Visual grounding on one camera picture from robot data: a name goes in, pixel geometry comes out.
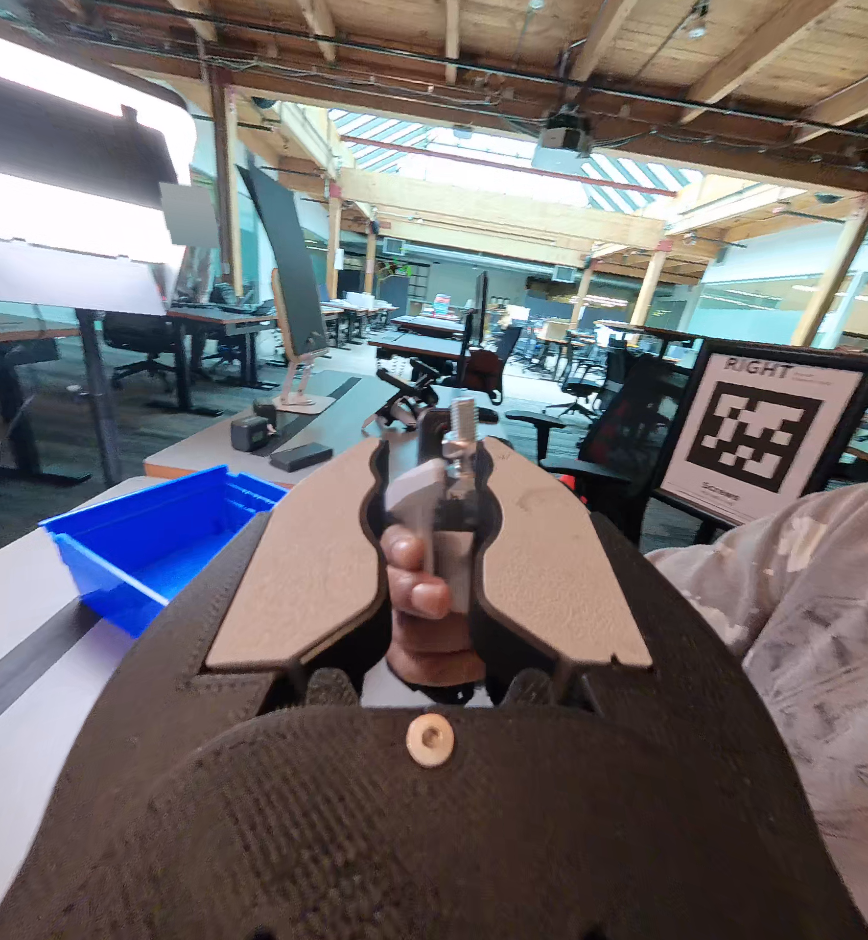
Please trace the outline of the black mesh office chair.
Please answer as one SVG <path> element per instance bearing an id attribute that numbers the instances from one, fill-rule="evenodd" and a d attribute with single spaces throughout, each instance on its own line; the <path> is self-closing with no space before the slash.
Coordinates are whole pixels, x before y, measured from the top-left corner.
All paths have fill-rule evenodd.
<path id="1" fill-rule="evenodd" d="M 592 424 L 576 457 L 547 453 L 550 432 L 566 427 L 560 419 L 522 410 L 506 411 L 505 419 L 531 425 L 536 432 L 537 464 L 588 511 L 606 517 L 639 546 L 657 463 L 689 380 L 690 371 L 666 359 L 640 357 Z"/>

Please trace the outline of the black monitor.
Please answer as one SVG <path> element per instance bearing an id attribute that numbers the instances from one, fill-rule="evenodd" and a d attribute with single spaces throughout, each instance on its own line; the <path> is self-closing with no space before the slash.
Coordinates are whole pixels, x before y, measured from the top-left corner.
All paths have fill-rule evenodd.
<path id="1" fill-rule="evenodd" d="M 485 320 L 487 319 L 488 272 L 480 272 L 475 282 L 474 299 L 467 311 L 466 337 L 468 346 L 478 347 L 483 343 Z"/>

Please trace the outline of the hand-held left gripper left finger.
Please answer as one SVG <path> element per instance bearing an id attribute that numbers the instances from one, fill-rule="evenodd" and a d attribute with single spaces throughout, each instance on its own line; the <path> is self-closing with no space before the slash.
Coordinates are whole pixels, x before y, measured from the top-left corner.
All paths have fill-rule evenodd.
<path id="1" fill-rule="evenodd" d="M 271 512 L 216 636 L 214 676 L 338 668 L 364 682 L 391 628 L 372 522 L 390 445 L 366 438 L 296 484 Z"/>

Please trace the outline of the small black device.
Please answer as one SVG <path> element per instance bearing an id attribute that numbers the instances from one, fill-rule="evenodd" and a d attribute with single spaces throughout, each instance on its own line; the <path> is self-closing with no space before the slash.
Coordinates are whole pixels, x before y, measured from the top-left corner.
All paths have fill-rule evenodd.
<path id="1" fill-rule="evenodd" d="M 255 414 L 236 417 L 230 422 L 229 440 L 237 452 L 253 453 L 267 446 L 274 430 L 266 417 Z"/>

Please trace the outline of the wooden board stand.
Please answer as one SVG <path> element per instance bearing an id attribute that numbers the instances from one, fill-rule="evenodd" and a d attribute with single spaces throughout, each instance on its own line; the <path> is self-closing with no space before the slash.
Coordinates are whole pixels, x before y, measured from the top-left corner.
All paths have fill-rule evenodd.
<path id="1" fill-rule="evenodd" d="M 271 286 L 279 332 L 287 359 L 287 371 L 280 393 L 273 399 L 279 414 L 318 416 L 332 404 L 328 396 L 308 392 L 315 362 L 328 356 L 325 317 L 319 300 L 288 307 L 280 270 L 275 267 Z"/>

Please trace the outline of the dark panel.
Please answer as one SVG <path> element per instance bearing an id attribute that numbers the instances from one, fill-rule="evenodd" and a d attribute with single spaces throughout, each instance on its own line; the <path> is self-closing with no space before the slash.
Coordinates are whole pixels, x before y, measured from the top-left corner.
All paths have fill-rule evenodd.
<path id="1" fill-rule="evenodd" d="M 0 77 L 0 174 L 157 209 L 160 185 L 179 177 L 166 137 L 140 117 Z"/>

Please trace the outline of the silver hex bolt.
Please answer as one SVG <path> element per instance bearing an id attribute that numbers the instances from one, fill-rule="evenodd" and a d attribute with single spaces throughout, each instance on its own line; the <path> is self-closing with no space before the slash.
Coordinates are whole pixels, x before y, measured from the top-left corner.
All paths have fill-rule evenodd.
<path id="1" fill-rule="evenodd" d="M 478 411 L 473 398 L 457 398 L 451 403 L 448 431 L 458 437 L 475 437 L 478 440 Z M 472 462 L 451 464 L 444 460 L 446 481 L 438 509 L 438 529 L 456 532 L 475 530 L 478 512 L 476 458 L 477 453 Z"/>

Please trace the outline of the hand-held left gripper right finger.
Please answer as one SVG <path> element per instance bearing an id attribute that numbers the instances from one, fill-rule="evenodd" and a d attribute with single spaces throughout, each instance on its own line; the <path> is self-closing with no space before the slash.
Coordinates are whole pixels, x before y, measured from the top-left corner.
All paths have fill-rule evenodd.
<path id="1" fill-rule="evenodd" d="M 479 443 L 472 637 L 487 672 L 559 685 L 590 666 L 653 665 L 592 517 L 556 478 L 497 438 Z"/>

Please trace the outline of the framed marker sign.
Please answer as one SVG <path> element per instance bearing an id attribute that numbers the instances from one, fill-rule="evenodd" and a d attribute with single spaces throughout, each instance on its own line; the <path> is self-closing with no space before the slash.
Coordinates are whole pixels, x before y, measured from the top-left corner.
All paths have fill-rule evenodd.
<path id="1" fill-rule="evenodd" d="M 868 352 L 705 337 L 651 497 L 727 530 L 824 489 L 868 409 Z"/>

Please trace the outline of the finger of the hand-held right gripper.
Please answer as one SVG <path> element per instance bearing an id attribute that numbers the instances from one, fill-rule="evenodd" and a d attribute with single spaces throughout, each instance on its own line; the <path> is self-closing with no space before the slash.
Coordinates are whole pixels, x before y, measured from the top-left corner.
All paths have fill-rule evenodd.
<path id="1" fill-rule="evenodd" d="M 453 610 L 467 615 L 473 574 L 473 532 L 438 529 L 438 509 L 444 495 L 446 463 L 432 457 L 395 478 L 385 494 L 385 509 L 395 523 L 417 535 L 424 543 L 423 569 L 441 578 L 449 587 Z"/>

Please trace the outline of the ceiling projector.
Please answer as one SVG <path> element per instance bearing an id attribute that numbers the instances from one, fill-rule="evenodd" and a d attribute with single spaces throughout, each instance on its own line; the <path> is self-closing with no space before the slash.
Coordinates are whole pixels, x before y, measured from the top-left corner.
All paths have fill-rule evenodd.
<path id="1" fill-rule="evenodd" d="M 558 176 L 585 177 L 583 166 L 593 148 L 590 119 L 567 103 L 550 113 L 538 136 L 531 166 Z"/>

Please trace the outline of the black clamp gadget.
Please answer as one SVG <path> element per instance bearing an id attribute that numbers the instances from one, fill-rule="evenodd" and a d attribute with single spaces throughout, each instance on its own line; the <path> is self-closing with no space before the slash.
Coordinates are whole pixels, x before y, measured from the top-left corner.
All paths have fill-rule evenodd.
<path id="1" fill-rule="evenodd" d="M 361 432 L 367 433 L 372 425 L 379 429 L 389 429 L 400 424 L 407 432 L 416 431 L 422 413 L 438 405 L 439 396 L 433 385 L 440 378 L 440 372 L 419 359 L 409 360 L 418 376 L 413 382 L 404 382 L 390 370 L 378 368 L 376 378 L 394 387 L 394 394 L 361 425 Z"/>

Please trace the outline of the person's right forearm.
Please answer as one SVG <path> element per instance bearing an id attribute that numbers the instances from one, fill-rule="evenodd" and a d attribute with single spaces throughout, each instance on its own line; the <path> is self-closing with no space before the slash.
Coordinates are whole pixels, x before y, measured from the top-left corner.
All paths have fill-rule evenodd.
<path id="1" fill-rule="evenodd" d="M 868 483 L 647 558 L 740 660 L 868 921 Z"/>

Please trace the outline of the flat black box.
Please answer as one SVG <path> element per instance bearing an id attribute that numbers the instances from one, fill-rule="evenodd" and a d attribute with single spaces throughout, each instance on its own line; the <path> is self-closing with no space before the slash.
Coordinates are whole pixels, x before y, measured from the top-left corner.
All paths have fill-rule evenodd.
<path id="1" fill-rule="evenodd" d="M 286 450 L 278 450 L 268 457 L 270 465 L 283 473 L 295 474 L 304 469 L 330 461 L 333 449 L 319 443 L 307 443 Z"/>

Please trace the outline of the black board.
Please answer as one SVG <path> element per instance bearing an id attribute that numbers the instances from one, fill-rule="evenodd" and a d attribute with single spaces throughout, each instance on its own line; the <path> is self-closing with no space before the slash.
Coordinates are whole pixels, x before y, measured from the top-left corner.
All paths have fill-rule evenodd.
<path id="1" fill-rule="evenodd" d="M 325 318 L 295 197 L 256 166 L 238 171 L 274 253 L 272 290 L 287 358 L 321 357 L 329 348 Z"/>

